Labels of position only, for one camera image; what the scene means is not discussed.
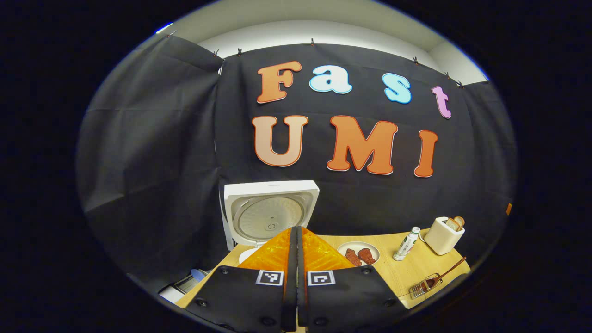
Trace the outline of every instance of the pink letter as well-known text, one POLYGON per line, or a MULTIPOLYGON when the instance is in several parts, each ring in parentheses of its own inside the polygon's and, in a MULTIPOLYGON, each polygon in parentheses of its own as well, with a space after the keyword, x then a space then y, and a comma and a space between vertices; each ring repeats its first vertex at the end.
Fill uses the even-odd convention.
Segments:
POLYGON ((434 87, 432 88, 432 93, 436 95, 436 102, 438 104, 438 110, 442 117, 449 119, 451 117, 451 112, 446 108, 446 101, 448 100, 448 96, 444 94, 442 88, 434 87))

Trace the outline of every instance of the letter m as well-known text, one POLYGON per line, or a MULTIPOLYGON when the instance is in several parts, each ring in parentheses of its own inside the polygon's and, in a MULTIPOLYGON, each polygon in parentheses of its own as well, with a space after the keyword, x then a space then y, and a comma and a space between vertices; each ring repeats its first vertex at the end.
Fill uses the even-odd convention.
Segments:
POLYGON ((357 171, 362 170, 374 154, 372 162, 368 165, 368 172, 378 175, 392 174, 392 140, 398 130, 397 125, 389 121, 379 121, 374 125, 368 138, 365 138, 360 125, 353 117, 334 116, 331 118, 331 124, 335 126, 336 137, 333 159, 327 163, 329 170, 349 170, 349 151, 357 171))

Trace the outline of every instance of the white plate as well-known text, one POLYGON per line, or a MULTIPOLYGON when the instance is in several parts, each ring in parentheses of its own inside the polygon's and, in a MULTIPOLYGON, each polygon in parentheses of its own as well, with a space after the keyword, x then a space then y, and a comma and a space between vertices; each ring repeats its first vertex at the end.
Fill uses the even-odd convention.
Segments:
POLYGON ((255 253, 255 251, 257 251, 259 248, 252 248, 252 249, 248 249, 245 252, 241 253, 239 255, 239 265, 243 263, 243 261, 247 260, 247 258, 249 258, 253 253, 255 253))
MULTIPOLYGON (((370 253, 372 254, 372 258, 374 258, 374 260, 378 261, 378 259, 380 258, 380 251, 374 245, 364 243, 364 242, 347 242, 345 244, 341 244, 337 248, 337 252, 339 252, 342 256, 345 257, 345 252, 348 249, 354 250, 356 252, 356 255, 358 255, 358 252, 363 248, 370 249, 370 253)), ((362 262, 362 266, 368 265, 363 260, 360 259, 360 261, 362 262)))

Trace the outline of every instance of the wooden table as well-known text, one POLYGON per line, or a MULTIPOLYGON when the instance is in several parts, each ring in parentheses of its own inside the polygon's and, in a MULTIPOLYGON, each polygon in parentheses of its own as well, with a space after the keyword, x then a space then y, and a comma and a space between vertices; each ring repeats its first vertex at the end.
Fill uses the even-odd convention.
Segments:
MULTIPOLYGON (((420 234, 425 237, 425 234, 430 229, 423 229, 420 234)), ((334 248, 339 245, 352 242, 361 241, 374 245, 380 251, 380 258, 374 264, 374 268, 380 273, 381 277, 391 288, 394 294, 399 298, 401 303, 407 308, 411 309, 413 306, 418 305, 422 301, 429 297, 432 297, 440 289, 444 288, 450 281, 454 280, 457 276, 463 273, 471 271, 467 262, 463 262, 461 265, 456 267, 453 271, 448 273, 443 278, 443 282, 435 287, 432 291, 424 294, 423 296, 411 299, 409 288, 418 282, 422 281, 427 276, 434 273, 443 274, 449 270, 454 264, 456 264, 462 256, 453 249, 451 252, 445 255, 436 254, 430 246, 422 242, 420 239, 417 240, 413 250, 405 257, 402 261, 395 261, 392 255, 395 253, 401 242, 405 238, 408 232, 392 233, 389 235, 372 235, 372 236, 323 236, 319 235, 329 245, 334 248)), ((218 266, 226 265, 236 267, 239 265, 239 255, 253 248, 253 246, 237 245, 230 253, 220 261, 218 266)), ((201 280, 192 290, 186 295, 179 299, 175 304, 181 308, 186 308, 191 300, 197 295, 198 291, 210 278, 211 274, 208 274, 203 280, 201 280)))

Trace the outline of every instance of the wooden handle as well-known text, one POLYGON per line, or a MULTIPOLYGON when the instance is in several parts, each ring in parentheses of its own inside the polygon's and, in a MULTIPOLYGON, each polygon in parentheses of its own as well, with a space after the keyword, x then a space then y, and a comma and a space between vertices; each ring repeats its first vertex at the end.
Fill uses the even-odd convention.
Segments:
POLYGON ((456 264, 454 264, 454 266, 452 266, 452 268, 451 268, 451 269, 449 269, 448 271, 446 271, 446 273, 442 274, 442 275, 441 275, 441 276, 439 276, 439 277, 436 277, 436 278, 434 279, 434 284, 436 284, 436 282, 438 282, 438 280, 440 280, 442 277, 444 277, 444 275, 446 275, 446 274, 450 273, 450 271, 452 271, 453 269, 455 269, 455 268, 456 268, 458 265, 462 264, 462 262, 463 262, 463 261, 465 261, 465 260, 466 260, 466 257, 462 257, 462 259, 461 259, 461 260, 459 260, 459 261, 458 261, 456 264))

